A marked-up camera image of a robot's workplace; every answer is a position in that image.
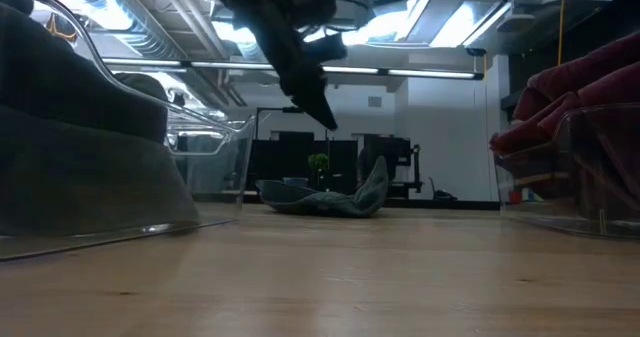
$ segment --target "clear acrylic bin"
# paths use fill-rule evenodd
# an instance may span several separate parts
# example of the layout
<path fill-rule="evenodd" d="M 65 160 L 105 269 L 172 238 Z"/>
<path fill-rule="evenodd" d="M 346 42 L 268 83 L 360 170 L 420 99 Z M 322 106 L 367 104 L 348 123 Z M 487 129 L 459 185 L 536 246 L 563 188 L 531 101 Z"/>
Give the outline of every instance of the clear acrylic bin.
<path fill-rule="evenodd" d="M 566 114 L 552 142 L 495 155 L 504 216 L 559 231 L 640 238 L 640 105 Z"/>
<path fill-rule="evenodd" d="M 0 12 L 0 261 L 238 217 L 253 117 L 114 77 L 56 0 L 0 0 Z"/>

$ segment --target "small plant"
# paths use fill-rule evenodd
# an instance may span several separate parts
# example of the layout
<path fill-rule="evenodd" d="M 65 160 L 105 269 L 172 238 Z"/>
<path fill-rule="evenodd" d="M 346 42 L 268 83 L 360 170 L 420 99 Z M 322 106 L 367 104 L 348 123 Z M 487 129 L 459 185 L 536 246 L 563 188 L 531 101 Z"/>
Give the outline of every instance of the small plant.
<path fill-rule="evenodd" d="M 307 161 L 309 162 L 309 168 L 314 172 L 329 168 L 329 157 L 324 153 L 312 154 Z"/>

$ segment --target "wooden table surface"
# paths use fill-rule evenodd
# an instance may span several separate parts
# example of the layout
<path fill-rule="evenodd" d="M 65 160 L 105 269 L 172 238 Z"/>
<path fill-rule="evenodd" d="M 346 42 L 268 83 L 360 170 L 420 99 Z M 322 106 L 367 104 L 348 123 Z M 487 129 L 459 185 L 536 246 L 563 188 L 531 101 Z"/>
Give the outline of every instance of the wooden table surface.
<path fill-rule="evenodd" d="M 640 244 L 490 212 L 275 215 L 0 265 L 0 336 L 640 335 Z"/>

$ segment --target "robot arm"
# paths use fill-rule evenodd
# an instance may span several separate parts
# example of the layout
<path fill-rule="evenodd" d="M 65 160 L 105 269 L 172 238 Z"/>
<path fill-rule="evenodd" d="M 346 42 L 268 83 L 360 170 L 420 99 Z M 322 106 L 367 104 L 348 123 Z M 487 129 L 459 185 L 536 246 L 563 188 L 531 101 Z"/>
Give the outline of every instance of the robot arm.
<path fill-rule="evenodd" d="M 304 112 L 330 130 L 338 126 L 325 97 L 327 79 L 320 65 L 346 57 L 341 38 L 305 43 L 298 29 L 328 23 L 336 0 L 220 0 L 246 26 L 280 76 L 280 88 Z"/>

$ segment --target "black cable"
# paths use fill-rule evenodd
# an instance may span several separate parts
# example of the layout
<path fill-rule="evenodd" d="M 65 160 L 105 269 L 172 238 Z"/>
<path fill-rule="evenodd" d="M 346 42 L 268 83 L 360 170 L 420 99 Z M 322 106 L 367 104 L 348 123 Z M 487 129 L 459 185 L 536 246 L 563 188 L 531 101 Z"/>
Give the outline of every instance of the black cable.
<path fill-rule="evenodd" d="M 360 6 L 360 7 L 364 8 L 367 11 L 369 10 L 369 5 L 367 5 L 364 2 L 358 1 L 358 0 L 338 0 L 338 1 L 344 1 L 344 2 L 353 3 L 353 4 L 357 5 L 357 6 Z"/>

